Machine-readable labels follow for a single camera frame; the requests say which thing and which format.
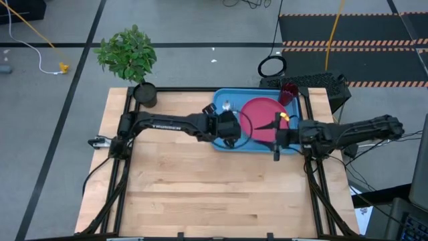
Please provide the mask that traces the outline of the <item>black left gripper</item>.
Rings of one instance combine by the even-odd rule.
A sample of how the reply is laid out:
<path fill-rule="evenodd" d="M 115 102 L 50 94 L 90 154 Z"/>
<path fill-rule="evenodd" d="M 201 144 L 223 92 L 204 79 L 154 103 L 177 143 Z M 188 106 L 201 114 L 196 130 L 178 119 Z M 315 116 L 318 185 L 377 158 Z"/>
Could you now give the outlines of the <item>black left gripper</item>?
<path fill-rule="evenodd" d="M 220 148 L 234 148 L 241 137 L 241 127 L 229 103 L 225 103 L 222 109 L 223 112 L 217 114 L 217 107 L 211 103 L 202 110 L 207 116 L 207 129 L 203 131 L 202 138 Z"/>

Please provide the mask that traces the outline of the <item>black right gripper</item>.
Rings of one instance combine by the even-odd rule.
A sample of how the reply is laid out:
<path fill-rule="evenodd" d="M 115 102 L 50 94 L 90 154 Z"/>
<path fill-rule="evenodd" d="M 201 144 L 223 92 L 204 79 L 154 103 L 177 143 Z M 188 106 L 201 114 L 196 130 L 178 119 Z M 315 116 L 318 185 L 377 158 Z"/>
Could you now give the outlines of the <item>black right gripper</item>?
<path fill-rule="evenodd" d="M 301 153 L 298 149 L 290 147 L 290 144 L 297 145 L 300 143 L 298 129 L 281 129 L 280 123 L 284 118 L 284 112 L 277 112 L 275 120 L 269 124 L 255 128 L 256 130 L 274 129 L 275 130 L 275 141 L 259 141 L 255 142 L 259 145 L 266 146 L 269 150 L 274 150 L 274 161 L 280 160 L 280 152 L 282 149 L 289 149 L 297 153 Z"/>

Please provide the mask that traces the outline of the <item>red plastic plate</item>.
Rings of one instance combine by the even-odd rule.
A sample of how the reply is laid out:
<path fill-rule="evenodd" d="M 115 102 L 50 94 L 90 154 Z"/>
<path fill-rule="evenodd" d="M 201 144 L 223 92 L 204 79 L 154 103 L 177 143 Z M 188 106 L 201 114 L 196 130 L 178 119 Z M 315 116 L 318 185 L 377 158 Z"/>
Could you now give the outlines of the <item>red plastic plate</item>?
<path fill-rule="evenodd" d="M 285 112 L 284 106 L 268 97 L 257 97 L 246 102 L 239 113 L 241 130 L 251 138 L 259 141 L 273 142 L 273 129 L 256 130 L 255 128 L 269 124 L 275 120 L 277 112 Z"/>

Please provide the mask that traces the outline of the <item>red plastic cup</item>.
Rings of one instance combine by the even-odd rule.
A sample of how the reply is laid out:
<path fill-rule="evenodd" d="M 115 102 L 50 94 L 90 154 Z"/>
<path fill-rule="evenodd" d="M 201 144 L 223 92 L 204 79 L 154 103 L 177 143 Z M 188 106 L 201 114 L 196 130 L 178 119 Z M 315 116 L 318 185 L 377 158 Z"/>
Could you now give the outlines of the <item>red plastic cup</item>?
<path fill-rule="evenodd" d="M 280 88 L 278 102 L 283 106 L 287 106 L 295 97 L 297 97 L 298 93 L 299 90 L 295 84 L 285 83 Z"/>

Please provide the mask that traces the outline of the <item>light blue plastic tray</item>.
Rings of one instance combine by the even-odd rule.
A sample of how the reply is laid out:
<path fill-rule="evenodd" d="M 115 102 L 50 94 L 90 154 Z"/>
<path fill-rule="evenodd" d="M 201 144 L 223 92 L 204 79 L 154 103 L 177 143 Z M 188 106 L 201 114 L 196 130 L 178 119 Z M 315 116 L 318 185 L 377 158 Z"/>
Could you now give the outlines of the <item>light blue plastic tray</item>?
<path fill-rule="evenodd" d="M 239 124 L 239 113 L 243 105 L 253 98 L 257 97 L 268 97 L 278 101 L 280 92 L 278 90 L 268 89 L 243 89 L 243 88 L 222 88 L 214 93 L 213 104 L 217 107 L 216 113 L 220 114 L 223 112 L 222 106 L 225 103 L 229 103 L 232 107 L 234 115 L 237 117 Z M 291 103 L 284 106 L 290 121 L 287 122 L 284 119 L 281 120 L 280 127 L 282 129 L 297 129 L 298 123 L 300 122 L 300 107 L 298 99 L 294 98 Z M 244 153 L 269 153 L 270 150 L 263 145 L 259 145 L 251 138 L 251 134 L 247 136 L 241 131 L 241 137 L 235 144 L 234 148 L 220 148 L 217 145 L 212 144 L 213 147 L 218 151 L 228 152 L 244 152 Z"/>

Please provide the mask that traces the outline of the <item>black mesh computer case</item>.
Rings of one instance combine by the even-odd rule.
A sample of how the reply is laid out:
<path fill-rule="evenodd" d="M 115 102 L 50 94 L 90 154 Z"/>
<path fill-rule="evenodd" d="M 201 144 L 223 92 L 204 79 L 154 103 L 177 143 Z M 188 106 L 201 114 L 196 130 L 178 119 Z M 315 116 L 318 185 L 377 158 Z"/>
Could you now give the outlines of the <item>black mesh computer case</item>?
<path fill-rule="evenodd" d="M 325 88 L 332 113 L 335 113 L 352 96 L 346 85 L 347 79 L 345 75 L 339 72 L 262 78 L 259 82 L 259 87 L 280 89 L 284 84 L 295 84 L 298 87 L 308 88 Z"/>

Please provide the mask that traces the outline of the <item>black power adapter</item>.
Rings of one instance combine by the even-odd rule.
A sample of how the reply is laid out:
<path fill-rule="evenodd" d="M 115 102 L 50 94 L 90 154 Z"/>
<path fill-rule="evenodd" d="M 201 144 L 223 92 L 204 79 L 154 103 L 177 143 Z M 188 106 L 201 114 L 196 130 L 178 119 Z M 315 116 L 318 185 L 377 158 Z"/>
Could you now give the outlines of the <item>black power adapter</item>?
<path fill-rule="evenodd" d="M 343 149 L 343 153 L 350 158 L 355 158 L 357 155 L 357 152 L 358 152 L 358 144 L 351 144 L 346 146 Z"/>

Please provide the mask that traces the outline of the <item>white paper sheet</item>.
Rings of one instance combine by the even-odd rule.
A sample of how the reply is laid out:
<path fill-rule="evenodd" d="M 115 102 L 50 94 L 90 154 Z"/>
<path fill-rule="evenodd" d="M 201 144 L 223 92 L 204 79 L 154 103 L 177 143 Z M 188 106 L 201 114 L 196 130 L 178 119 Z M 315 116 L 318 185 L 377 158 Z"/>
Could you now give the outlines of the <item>white paper sheet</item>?
<path fill-rule="evenodd" d="M 356 214 L 358 229 L 361 235 L 366 234 L 370 217 L 372 214 L 372 209 L 373 209 L 372 206 L 354 209 Z"/>

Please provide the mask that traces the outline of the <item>green potted plant black pot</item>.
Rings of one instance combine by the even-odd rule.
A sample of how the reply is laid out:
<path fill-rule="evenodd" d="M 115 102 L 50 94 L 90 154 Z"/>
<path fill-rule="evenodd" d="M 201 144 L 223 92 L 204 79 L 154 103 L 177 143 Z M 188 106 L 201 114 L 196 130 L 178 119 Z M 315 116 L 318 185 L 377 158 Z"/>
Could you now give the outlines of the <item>green potted plant black pot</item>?
<path fill-rule="evenodd" d="M 93 49 L 97 63 L 115 77 L 136 84 L 132 91 L 135 101 L 146 108 L 157 104 L 156 86 L 146 81 L 157 61 L 151 39 L 134 24 L 102 39 L 100 47 Z"/>

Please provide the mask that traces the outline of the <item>black desk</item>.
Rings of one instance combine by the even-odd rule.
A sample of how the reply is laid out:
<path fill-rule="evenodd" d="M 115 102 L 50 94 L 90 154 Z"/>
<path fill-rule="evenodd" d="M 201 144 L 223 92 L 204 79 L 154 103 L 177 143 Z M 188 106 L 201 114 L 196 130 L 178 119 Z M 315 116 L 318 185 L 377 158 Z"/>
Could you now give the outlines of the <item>black desk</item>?
<path fill-rule="evenodd" d="M 356 208 L 391 204 L 391 211 L 387 214 L 388 222 L 384 238 L 399 241 L 399 234 L 408 215 L 428 223 L 428 212 L 410 201 L 410 190 L 411 184 L 400 185 L 388 189 L 355 194 L 352 197 L 352 201 Z"/>

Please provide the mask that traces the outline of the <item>black hazard-striped floor mat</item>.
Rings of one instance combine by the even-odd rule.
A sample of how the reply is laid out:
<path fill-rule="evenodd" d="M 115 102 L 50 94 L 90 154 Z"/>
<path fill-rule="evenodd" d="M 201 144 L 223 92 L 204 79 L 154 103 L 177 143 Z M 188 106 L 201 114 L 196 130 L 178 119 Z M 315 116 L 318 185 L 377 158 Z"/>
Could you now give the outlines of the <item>black hazard-striped floor mat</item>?
<path fill-rule="evenodd" d="M 283 14 L 286 75 L 337 71 L 351 87 L 428 88 L 428 11 Z"/>

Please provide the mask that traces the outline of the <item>grey monitor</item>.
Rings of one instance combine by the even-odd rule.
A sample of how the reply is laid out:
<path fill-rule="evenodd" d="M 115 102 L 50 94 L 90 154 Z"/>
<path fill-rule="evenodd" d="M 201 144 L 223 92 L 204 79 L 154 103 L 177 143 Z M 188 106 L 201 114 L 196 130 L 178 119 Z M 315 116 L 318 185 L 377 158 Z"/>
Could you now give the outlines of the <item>grey monitor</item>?
<path fill-rule="evenodd" d="M 428 212 L 428 114 L 425 116 L 409 199 Z"/>

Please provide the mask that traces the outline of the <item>black backlit keyboard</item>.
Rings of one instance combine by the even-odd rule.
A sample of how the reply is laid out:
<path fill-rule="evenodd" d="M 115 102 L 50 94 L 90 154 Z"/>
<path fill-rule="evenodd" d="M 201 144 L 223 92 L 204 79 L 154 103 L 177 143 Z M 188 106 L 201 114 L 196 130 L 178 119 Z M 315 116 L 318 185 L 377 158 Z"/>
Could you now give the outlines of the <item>black backlit keyboard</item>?
<path fill-rule="evenodd" d="M 428 223 L 408 215 L 399 234 L 399 241 L 428 241 Z"/>

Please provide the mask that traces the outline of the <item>black box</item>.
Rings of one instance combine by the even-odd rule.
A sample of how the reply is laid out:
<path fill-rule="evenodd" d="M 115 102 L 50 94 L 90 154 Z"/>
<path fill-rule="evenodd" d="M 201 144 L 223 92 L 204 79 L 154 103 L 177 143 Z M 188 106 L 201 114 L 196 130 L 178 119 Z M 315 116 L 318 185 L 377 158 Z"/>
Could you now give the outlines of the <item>black box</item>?
<path fill-rule="evenodd" d="M 44 0 L 2 0 L 16 11 L 26 21 L 41 20 L 44 18 L 46 2 Z M 0 25 L 9 23 L 8 8 L 0 3 Z"/>

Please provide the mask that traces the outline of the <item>black aluminium table frame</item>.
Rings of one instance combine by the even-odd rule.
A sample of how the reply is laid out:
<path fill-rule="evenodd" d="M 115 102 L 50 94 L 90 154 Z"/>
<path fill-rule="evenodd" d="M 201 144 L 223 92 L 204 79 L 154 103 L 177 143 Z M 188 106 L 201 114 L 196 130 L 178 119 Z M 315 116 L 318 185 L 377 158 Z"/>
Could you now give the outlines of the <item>black aluminium table frame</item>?
<path fill-rule="evenodd" d="M 200 112 L 215 88 L 160 88 L 153 113 Z M 127 90 L 109 89 L 99 133 L 113 137 L 124 111 Z M 323 161 L 332 205 L 359 232 L 340 151 Z M 214 150 L 182 132 L 145 130 L 132 153 L 121 236 L 261 238 L 316 237 L 304 157 Z M 74 232 L 82 232 L 105 203 L 113 161 L 86 185 Z"/>

